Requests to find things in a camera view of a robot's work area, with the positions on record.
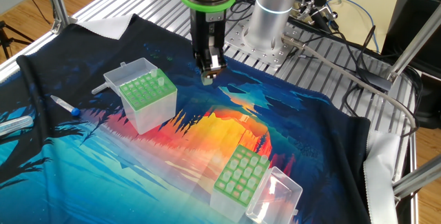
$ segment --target gray cable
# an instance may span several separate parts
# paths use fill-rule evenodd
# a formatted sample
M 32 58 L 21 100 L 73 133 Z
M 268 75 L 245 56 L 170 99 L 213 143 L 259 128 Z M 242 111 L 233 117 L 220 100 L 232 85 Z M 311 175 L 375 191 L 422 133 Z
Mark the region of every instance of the gray cable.
M 384 99 L 386 99 L 388 102 L 390 102 L 392 105 L 394 105 L 395 107 L 397 107 L 399 110 L 401 110 L 402 112 L 404 112 L 404 114 L 406 115 L 406 117 L 408 118 L 408 120 L 411 123 L 411 129 L 416 128 L 416 121 L 413 118 L 412 113 L 410 113 L 410 111 L 408 111 L 408 109 L 406 109 L 403 104 L 401 104 L 399 101 L 393 99 L 392 97 L 386 95 L 385 93 L 375 89 L 374 87 L 368 85 L 367 83 L 361 81 L 359 78 L 355 77 L 354 75 L 350 74 L 349 72 L 343 70 L 342 68 L 334 65 L 332 62 L 330 62 L 329 60 L 327 60 L 326 58 L 324 58 L 324 56 L 322 56 L 321 54 L 319 54 L 318 52 L 316 52 L 314 49 L 308 47 L 307 45 L 304 45 L 303 48 L 312 53 L 315 57 L 317 57 L 318 59 L 320 59 L 325 65 L 328 65 L 330 68 L 335 69 L 336 71 L 338 71 L 339 73 L 343 74 L 344 76 L 348 77 L 349 79 L 351 79 L 352 81 L 356 82 L 358 85 L 360 85 L 361 87 L 365 88 L 366 90 L 377 94 L 381 97 L 383 97 Z

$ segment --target silver cylinder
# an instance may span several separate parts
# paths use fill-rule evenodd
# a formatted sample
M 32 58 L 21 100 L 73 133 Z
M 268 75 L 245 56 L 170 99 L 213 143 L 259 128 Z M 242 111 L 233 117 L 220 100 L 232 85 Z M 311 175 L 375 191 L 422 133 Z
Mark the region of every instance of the silver cylinder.
M 256 0 L 243 40 L 250 47 L 271 53 L 282 48 L 282 33 L 295 0 Z

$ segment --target green grid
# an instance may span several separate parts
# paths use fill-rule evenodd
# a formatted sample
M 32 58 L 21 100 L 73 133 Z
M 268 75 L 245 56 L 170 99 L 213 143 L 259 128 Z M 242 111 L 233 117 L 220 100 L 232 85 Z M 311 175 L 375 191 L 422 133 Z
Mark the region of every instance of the green grid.
M 255 165 L 252 165 L 252 158 L 257 158 L 257 163 Z M 220 176 L 214 183 L 214 188 L 218 190 L 220 193 L 224 194 L 225 196 L 228 196 L 230 199 L 236 201 L 237 203 L 241 204 L 244 207 L 247 207 L 249 205 L 249 202 L 251 201 L 251 198 L 254 195 L 254 192 L 257 190 L 257 187 L 262 180 L 263 174 L 266 172 L 266 170 L 269 167 L 269 161 L 266 159 L 264 163 L 261 161 L 262 156 L 256 154 L 255 152 L 252 152 L 251 150 L 247 149 L 246 147 L 239 145 L 236 150 L 234 150 L 233 155 L 229 158 L 227 165 L 223 169 L 223 171 L 220 173 Z M 241 161 L 243 159 L 247 159 L 247 163 L 245 164 L 245 167 L 241 165 Z M 237 167 L 236 169 L 232 169 L 232 163 L 233 161 L 237 161 Z M 255 169 L 257 167 L 260 167 L 261 173 L 259 175 L 255 175 Z M 246 177 L 245 170 L 247 168 L 250 168 L 252 173 L 249 177 Z M 238 179 L 234 178 L 234 172 L 239 170 L 240 177 Z M 229 177 L 229 180 L 226 181 L 224 175 L 231 175 Z M 254 183 L 253 187 L 249 187 L 249 181 L 251 179 L 254 179 L 256 182 Z M 232 192 L 227 192 L 227 184 L 228 183 L 234 184 L 234 189 Z M 249 192 L 249 196 L 245 199 L 241 198 L 242 193 L 247 190 Z
M 135 111 L 177 91 L 176 86 L 161 69 L 157 69 L 156 73 L 156 77 L 150 72 L 119 87 L 120 92 Z M 164 79 L 162 86 L 158 82 L 160 78 Z

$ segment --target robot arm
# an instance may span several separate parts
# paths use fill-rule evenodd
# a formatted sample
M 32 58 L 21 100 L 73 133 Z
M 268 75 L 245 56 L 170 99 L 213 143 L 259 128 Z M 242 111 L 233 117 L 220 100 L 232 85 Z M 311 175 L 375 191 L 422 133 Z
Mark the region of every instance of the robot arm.
M 181 0 L 190 8 L 193 53 L 204 85 L 227 67 L 223 57 L 226 12 L 236 0 Z

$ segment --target black fabric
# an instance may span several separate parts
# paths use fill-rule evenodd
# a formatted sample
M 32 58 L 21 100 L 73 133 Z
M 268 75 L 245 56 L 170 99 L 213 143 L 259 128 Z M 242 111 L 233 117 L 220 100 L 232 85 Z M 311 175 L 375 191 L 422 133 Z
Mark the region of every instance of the black fabric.
M 170 122 L 164 123 L 161 128 L 173 124 L 173 127 L 176 126 L 176 132 L 183 132 L 185 135 L 193 125 L 198 125 L 204 116 L 204 114 L 201 116 L 200 113 L 192 113 L 192 111 L 196 108 L 207 107 L 205 112 L 221 115 L 222 112 L 216 113 L 215 108 L 219 103 L 242 114 L 252 113 L 268 126 L 267 133 L 259 137 L 255 152 L 262 153 L 270 148 L 271 166 L 279 167 L 304 189 L 297 206 L 299 214 L 294 218 L 295 221 L 299 223 L 370 223 L 362 166 L 366 159 L 369 120 L 350 118 L 338 111 L 326 96 L 289 85 L 231 59 L 228 59 L 228 69 L 215 80 L 213 85 L 201 86 L 198 70 L 192 58 L 190 42 L 138 17 L 133 18 L 119 41 L 96 36 L 79 26 L 69 26 L 36 54 L 18 58 L 17 63 L 21 71 L 0 84 L 2 95 L 8 95 L 0 105 L 2 121 L 21 115 L 35 117 L 34 128 L 31 131 L 0 141 L 0 158 L 7 156 L 7 159 L 0 165 L 0 194 L 4 193 L 8 196 L 20 194 L 19 198 L 23 198 L 22 194 L 29 191 L 32 193 L 29 199 L 41 201 L 40 203 L 37 200 L 31 200 L 33 206 L 44 206 L 50 203 L 48 207 L 50 214 L 47 211 L 44 214 L 37 212 L 20 216 L 15 211 L 10 211 L 5 215 L 7 221 L 29 223 L 42 218 L 45 223 L 82 223 L 85 220 L 92 223 L 140 223 L 146 220 L 148 220 L 147 223 L 176 223 L 178 220 L 180 223 L 195 223 L 197 220 L 192 218 L 196 216 L 198 220 L 201 220 L 198 222 L 202 223 L 227 222 L 226 218 L 222 219 L 221 216 L 211 213 L 208 207 L 209 194 L 207 195 L 205 191 L 197 192 L 196 186 L 191 186 L 190 192 L 181 188 L 183 193 L 191 195 L 196 201 L 188 200 L 184 205 L 190 204 L 194 207 L 190 207 L 187 213 L 179 216 L 175 216 L 173 211 L 166 208 L 155 211 L 147 205 L 141 206 L 143 211 L 137 211 L 138 215 L 130 219 L 131 221 L 125 222 L 119 219 L 132 214 L 131 211 L 128 212 L 128 207 L 126 212 L 127 204 L 132 204 L 130 207 L 134 209 L 139 203 L 145 201 L 144 198 L 141 200 L 142 196 L 152 198 L 153 191 L 150 190 L 154 188 L 153 186 L 144 189 L 149 191 L 148 193 L 139 189 L 138 194 L 113 202 L 118 209 L 112 211 L 113 217 L 106 221 L 104 215 L 100 215 L 102 214 L 100 211 L 110 210 L 106 209 L 106 204 L 114 201 L 110 200 L 116 194 L 113 188 L 109 193 L 100 194 L 100 201 L 88 195 L 86 198 L 89 198 L 89 201 L 92 199 L 95 201 L 92 201 L 93 205 L 84 207 L 88 209 L 87 214 L 79 208 L 66 210 L 65 204 L 72 201 L 72 198 L 68 198 L 68 192 L 74 192 L 75 196 L 78 196 L 75 199 L 80 204 L 82 201 L 80 198 L 84 196 L 79 197 L 79 187 L 83 187 L 84 192 L 100 192 L 103 187 L 101 184 L 105 185 L 105 182 L 99 181 L 100 184 L 94 186 L 80 183 L 79 186 L 69 188 L 66 185 L 75 183 L 77 180 L 86 181 L 86 175 L 90 174 L 88 172 L 90 167 L 100 162 L 88 162 L 83 165 L 82 160 L 86 157 L 76 159 L 75 165 L 69 164 L 70 167 L 80 168 L 78 174 L 74 174 L 65 171 L 68 167 L 64 167 L 64 161 L 70 157 L 76 158 L 74 155 L 77 150 L 83 151 L 98 143 L 99 137 L 96 133 L 101 125 L 106 124 L 107 128 L 119 132 L 117 137 L 128 136 L 133 130 L 122 111 L 121 100 L 113 91 L 106 90 L 97 96 L 91 95 L 90 92 L 103 83 L 104 73 L 119 67 L 123 61 L 128 63 L 140 57 L 146 57 L 157 65 L 178 87 L 176 107 L 178 115 Z M 225 98 L 222 91 L 232 94 L 231 99 L 238 97 L 235 94 L 254 96 L 256 92 L 259 92 L 265 95 L 264 100 L 268 102 L 268 105 L 265 107 L 256 103 L 253 110 L 246 109 L 245 111 L 243 106 L 231 102 L 228 97 Z M 76 119 L 69 112 L 62 110 L 52 101 L 51 94 L 81 109 L 82 117 Z M 209 101 L 214 103 L 201 101 L 202 96 L 207 95 L 212 96 Z M 187 113 L 183 114 L 180 110 L 185 110 Z M 90 126 L 92 129 L 85 132 L 85 129 Z M 159 135 L 163 134 L 161 128 L 143 136 L 132 136 L 131 139 L 133 142 L 140 137 L 146 140 L 159 139 Z M 310 130 L 317 130 L 317 133 L 306 132 Z M 18 145 L 10 148 L 9 145 L 17 139 Z M 63 150 L 62 147 L 73 142 L 71 140 L 76 143 Z M 169 138 L 168 142 L 173 143 L 173 139 Z M 158 183 L 144 176 L 144 179 L 154 182 L 154 185 L 164 187 L 163 185 L 167 182 L 174 187 L 181 186 L 180 174 L 179 177 L 169 179 L 169 174 L 161 174 L 162 168 L 154 171 L 156 167 L 153 164 L 151 167 L 144 168 L 144 165 L 134 162 L 142 161 L 142 157 L 135 159 L 127 157 L 127 154 L 134 156 L 136 149 L 131 150 L 131 145 L 133 144 L 126 143 L 125 150 L 113 152 L 114 155 L 112 155 L 114 160 L 121 162 L 123 170 L 136 171 L 136 168 L 141 167 L 164 180 Z M 99 152 L 95 146 L 93 146 L 93 151 Z M 320 169 L 315 171 L 316 165 L 322 165 L 322 167 L 320 166 Z M 56 172 L 54 174 L 57 177 L 49 173 L 53 171 Z M 103 168 L 102 171 L 106 172 L 104 175 L 110 175 L 107 168 Z M 43 174 L 24 174 L 25 172 L 43 172 Z M 44 189 L 40 189 L 35 183 L 41 180 L 40 175 L 43 175 L 43 181 L 46 181 Z M 29 179 L 29 184 L 25 188 L 23 181 L 27 179 Z M 129 183 L 127 179 L 121 182 L 124 182 L 124 192 L 138 187 L 137 184 Z M 55 196 L 58 196 L 58 200 L 51 201 L 51 198 L 56 198 Z M 154 203 L 158 199 L 162 200 L 157 195 L 154 198 L 156 199 Z M 26 204 L 19 199 L 13 202 Z M 8 212 L 9 204 L 0 203 L 0 212 Z M 179 209 L 177 206 L 170 206 L 170 209 L 173 208 Z

